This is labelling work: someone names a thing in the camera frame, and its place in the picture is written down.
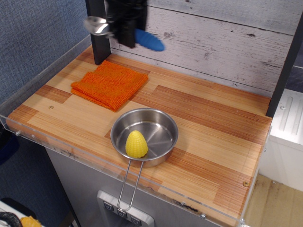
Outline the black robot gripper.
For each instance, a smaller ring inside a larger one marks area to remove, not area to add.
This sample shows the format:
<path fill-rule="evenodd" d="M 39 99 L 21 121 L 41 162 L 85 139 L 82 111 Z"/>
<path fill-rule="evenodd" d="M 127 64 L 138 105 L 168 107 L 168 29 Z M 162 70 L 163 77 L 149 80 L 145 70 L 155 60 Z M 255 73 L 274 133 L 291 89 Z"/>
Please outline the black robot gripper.
<path fill-rule="evenodd" d="M 147 0 L 108 0 L 106 20 L 118 42 L 135 47 L 135 29 L 146 30 Z"/>

